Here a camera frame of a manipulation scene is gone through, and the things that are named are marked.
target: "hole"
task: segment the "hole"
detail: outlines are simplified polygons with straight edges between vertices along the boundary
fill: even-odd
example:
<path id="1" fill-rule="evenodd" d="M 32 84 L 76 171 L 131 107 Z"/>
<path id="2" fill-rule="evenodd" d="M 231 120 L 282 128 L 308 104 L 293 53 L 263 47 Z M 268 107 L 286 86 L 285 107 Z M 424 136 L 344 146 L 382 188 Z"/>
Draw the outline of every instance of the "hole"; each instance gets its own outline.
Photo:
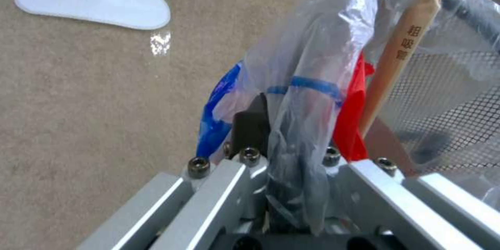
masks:
<path id="1" fill-rule="evenodd" d="M 380 158 L 377 161 L 379 162 L 379 164 L 386 166 L 386 167 L 390 167 L 390 166 L 394 165 L 389 159 L 385 159 L 385 158 Z"/>
<path id="2" fill-rule="evenodd" d="M 234 243 L 232 250 L 262 250 L 262 244 L 251 236 L 243 236 Z"/>
<path id="3" fill-rule="evenodd" d="M 375 245 L 371 244 L 368 239 L 363 237 L 355 236 L 347 241 L 347 249 L 348 250 L 377 250 Z"/>
<path id="4" fill-rule="evenodd" d="M 205 165 L 207 163 L 207 161 L 205 161 L 205 159 L 195 159 L 193 161 L 193 165 L 197 168 L 200 168 L 202 167 L 203 165 Z"/>
<path id="5" fill-rule="evenodd" d="M 327 154 L 338 154 L 338 150 L 332 146 L 327 147 Z"/>
<path id="6" fill-rule="evenodd" d="M 249 158 L 259 155 L 259 151 L 253 147 L 247 147 L 243 149 L 243 155 Z"/>

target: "screw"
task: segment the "screw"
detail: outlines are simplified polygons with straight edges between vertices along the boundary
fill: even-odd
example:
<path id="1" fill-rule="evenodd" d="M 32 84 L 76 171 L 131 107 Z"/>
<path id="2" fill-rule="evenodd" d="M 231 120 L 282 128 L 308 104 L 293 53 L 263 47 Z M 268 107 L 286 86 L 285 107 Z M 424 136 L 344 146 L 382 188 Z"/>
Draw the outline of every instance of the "screw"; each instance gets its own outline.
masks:
<path id="1" fill-rule="evenodd" d="M 259 164 L 261 153 L 254 147 L 246 147 L 239 152 L 239 162 L 248 167 L 254 167 Z"/>
<path id="2" fill-rule="evenodd" d="M 323 165 L 326 167 L 334 167 L 339 164 L 339 160 L 341 159 L 341 154 L 339 151 L 332 146 L 327 147 L 327 152 L 325 157 L 323 157 Z"/>
<path id="3" fill-rule="evenodd" d="M 229 143 L 228 141 L 225 142 L 222 146 L 222 150 L 224 152 L 224 156 L 228 158 L 231 154 L 231 143 Z"/>
<path id="4" fill-rule="evenodd" d="M 210 173 L 210 162 L 201 157 L 195 157 L 189 160 L 187 172 L 189 176 L 195 179 L 204 178 Z"/>
<path id="5" fill-rule="evenodd" d="M 384 157 L 378 158 L 375 163 L 391 177 L 395 175 L 396 170 L 398 169 L 396 164 Z"/>

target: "bolt head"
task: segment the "bolt head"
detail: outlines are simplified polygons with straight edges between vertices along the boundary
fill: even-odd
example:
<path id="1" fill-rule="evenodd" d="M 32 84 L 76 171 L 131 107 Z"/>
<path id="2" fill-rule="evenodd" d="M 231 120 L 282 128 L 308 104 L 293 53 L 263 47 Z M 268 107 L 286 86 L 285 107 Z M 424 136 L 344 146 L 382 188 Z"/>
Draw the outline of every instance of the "bolt head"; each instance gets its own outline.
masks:
<path id="1" fill-rule="evenodd" d="M 259 164 L 261 153 L 255 147 L 245 147 L 239 152 L 239 162 L 248 167 L 254 167 Z"/>
<path id="2" fill-rule="evenodd" d="M 341 154 L 339 150 L 335 147 L 329 146 L 327 147 L 325 157 L 323 157 L 323 165 L 326 167 L 334 167 L 339 164 L 340 159 Z"/>
<path id="3" fill-rule="evenodd" d="M 195 157 L 189 160 L 187 164 L 187 173 L 190 177 L 201 179 L 210 173 L 210 161 L 201 157 Z"/>

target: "black plastic part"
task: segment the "black plastic part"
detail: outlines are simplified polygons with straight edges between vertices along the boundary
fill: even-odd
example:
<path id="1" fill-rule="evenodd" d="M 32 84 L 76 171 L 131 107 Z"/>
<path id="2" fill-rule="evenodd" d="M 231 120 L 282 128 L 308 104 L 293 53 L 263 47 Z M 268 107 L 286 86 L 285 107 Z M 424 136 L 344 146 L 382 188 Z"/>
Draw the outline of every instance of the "black plastic part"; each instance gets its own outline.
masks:
<path id="1" fill-rule="evenodd" d="M 375 234 L 335 234 L 311 236 L 306 234 L 223 234 L 218 236 L 211 250 L 403 250 L 406 249 L 395 236 Z"/>
<path id="2" fill-rule="evenodd" d="M 232 159 L 240 150 L 249 146 L 267 156 L 270 131 L 268 101 L 266 95 L 261 93 L 246 111 L 234 115 L 229 158 Z"/>

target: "shoe insole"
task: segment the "shoe insole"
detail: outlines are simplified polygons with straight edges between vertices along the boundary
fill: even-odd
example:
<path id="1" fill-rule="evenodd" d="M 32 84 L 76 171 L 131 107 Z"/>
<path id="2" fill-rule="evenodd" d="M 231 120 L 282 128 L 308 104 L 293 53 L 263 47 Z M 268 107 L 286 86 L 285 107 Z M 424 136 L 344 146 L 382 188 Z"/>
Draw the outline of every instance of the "shoe insole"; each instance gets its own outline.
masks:
<path id="1" fill-rule="evenodd" d="M 23 11 L 56 17 L 114 24 L 134 29 L 157 29 L 170 21 L 164 0 L 15 0 Z"/>

